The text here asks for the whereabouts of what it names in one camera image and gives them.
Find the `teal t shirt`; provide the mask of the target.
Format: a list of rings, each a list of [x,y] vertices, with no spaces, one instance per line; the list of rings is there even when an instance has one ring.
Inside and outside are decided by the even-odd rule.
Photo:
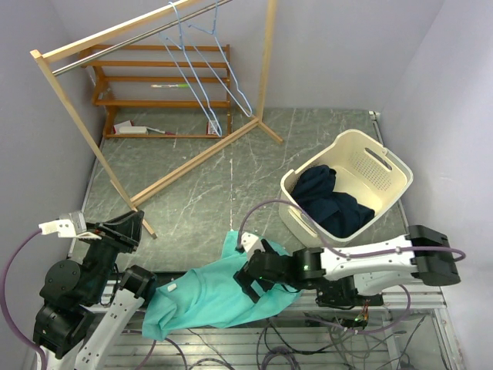
[[[228,328],[278,315],[301,296],[293,288],[276,284],[253,303],[233,275],[247,262],[236,250],[238,233],[230,231],[221,258],[187,271],[156,289],[142,324],[142,336],[164,340],[171,331],[212,326]]]

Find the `navy blue t shirt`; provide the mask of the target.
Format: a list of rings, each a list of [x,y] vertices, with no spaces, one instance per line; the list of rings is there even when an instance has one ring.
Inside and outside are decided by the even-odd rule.
[[[346,238],[374,219],[375,211],[335,190],[337,171],[327,165],[305,170],[290,195],[325,231]]]

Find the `light blue hanger with teal shirt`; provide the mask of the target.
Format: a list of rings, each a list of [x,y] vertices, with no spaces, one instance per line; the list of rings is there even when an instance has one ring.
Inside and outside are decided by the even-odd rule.
[[[178,32],[179,32],[179,27],[182,28],[182,32],[183,32],[183,27],[181,26],[181,19],[180,19],[177,7],[174,5],[173,1],[168,1],[168,5],[170,5],[172,7],[174,14],[176,16],[176,21],[178,22],[178,24],[177,24]],[[203,84],[201,83],[201,80],[196,73],[196,69],[193,66],[192,61],[188,56],[184,42],[182,42],[182,44],[185,46],[185,51],[186,51],[186,54],[188,56],[190,63],[188,63],[186,61],[186,57],[183,54],[180,39],[178,42],[175,42],[164,31],[161,31],[158,33],[158,38],[161,41],[161,43],[163,44],[163,46],[165,47],[165,50],[168,52],[169,56],[172,59],[172,62],[175,64],[175,67],[178,69],[178,72],[183,77],[185,83],[190,85],[189,89],[192,92],[195,100],[199,103],[201,110],[203,111],[204,115],[207,118],[207,122],[209,122],[210,120],[216,120],[220,124],[219,120],[217,119],[216,113],[215,113],[213,107],[211,106],[211,102],[210,102],[210,99],[207,95],[206,89],[203,87]],[[174,54],[172,54],[172,52],[169,48],[170,45],[174,45],[175,47],[178,48],[179,51],[181,51],[181,53],[183,54],[183,57],[185,58],[186,66],[189,68],[190,72],[192,73],[192,76],[196,80],[195,82],[191,82],[191,79],[186,76],[185,72],[183,71],[183,67],[181,67],[179,65],[178,60],[176,59]]]

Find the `light blue wire hanger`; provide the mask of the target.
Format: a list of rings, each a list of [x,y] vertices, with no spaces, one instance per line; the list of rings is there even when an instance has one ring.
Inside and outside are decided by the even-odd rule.
[[[202,58],[202,60],[206,63],[206,66],[211,70],[211,72],[214,74],[214,76],[216,77],[216,79],[218,80],[218,82],[222,85],[222,87],[226,90],[226,97],[227,98],[231,98],[235,103],[236,103],[236,106],[238,108],[240,108],[240,110],[247,116],[247,117],[252,117],[253,116],[253,110],[252,110],[252,107],[248,101],[248,99],[246,98],[246,96],[244,95],[244,93],[240,90],[240,87],[239,87],[239,83],[236,79],[236,76],[234,74],[234,71],[232,70],[231,66],[230,66],[230,61],[229,61],[229,56],[228,56],[228,51],[223,51],[223,48],[222,46],[220,45],[220,42],[217,38],[217,31],[216,31],[216,20],[217,20],[217,15],[218,15],[218,8],[220,7],[220,4],[218,1],[215,1],[214,3],[214,6],[213,6],[213,10],[214,10],[214,18],[213,18],[213,23],[212,23],[212,28],[211,30],[208,30],[208,29],[203,29],[201,27],[199,27],[198,25],[194,25],[194,24],[191,24],[189,22],[186,22],[184,18],[182,18],[183,20],[183,24],[187,27],[187,28],[193,28],[193,29],[196,29],[200,32],[203,32],[203,33],[206,33],[208,35],[211,35],[216,43],[216,46],[219,48],[219,52],[220,52],[220,55],[223,57],[223,61],[226,63],[226,79],[227,79],[227,82],[224,82],[220,77],[219,75],[215,72],[215,69],[212,67],[212,65],[206,60],[206,58],[203,56],[202,52],[199,50],[199,48],[194,44],[193,40],[191,38],[188,37],[187,34],[183,33],[182,32],[182,28],[179,27],[179,39],[180,39],[180,42],[181,42],[181,48],[182,48],[182,51],[183,51],[183,54],[184,56],[186,57],[186,61],[188,63],[190,63],[189,59],[188,59],[188,56],[186,54],[186,51],[185,51],[185,46],[182,44],[183,42],[183,36],[186,37],[186,39],[188,40],[188,43],[189,45],[193,48],[194,51],[196,51],[199,56]],[[242,106],[240,104],[240,102],[238,101],[238,99],[236,98],[236,95],[231,92],[230,90],[230,79],[233,79],[233,86],[236,88],[236,92],[240,95],[240,97],[243,99],[243,101],[246,103],[245,106]]]

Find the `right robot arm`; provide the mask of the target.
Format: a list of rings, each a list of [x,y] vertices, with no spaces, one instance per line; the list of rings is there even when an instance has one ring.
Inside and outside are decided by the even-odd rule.
[[[246,253],[246,262],[233,278],[254,303],[279,284],[296,291],[315,290],[321,307],[381,306],[386,288],[415,281],[441,287],[461,280],[448,237],[423,225],[377,244],[335,251],[305,247],[292,254],[245,233],[239,250]]]

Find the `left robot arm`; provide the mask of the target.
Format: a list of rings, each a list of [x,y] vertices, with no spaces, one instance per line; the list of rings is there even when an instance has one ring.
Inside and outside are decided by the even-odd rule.
[[[105,222],[87,223],[82,212],[64,214],[39,225],[43,235],[78,239],[89,245],[81,263],[53,264],[40,295],[44,305],[35,318],[33,341],[39,346],[39,369],[101,369],[109,349],[129,319],[157,296],[154,273],[133,265],[119,274],[113,297],[96,328],[90,307],[100,304],[119,254],[136,251],[144,213],[131,210]]]

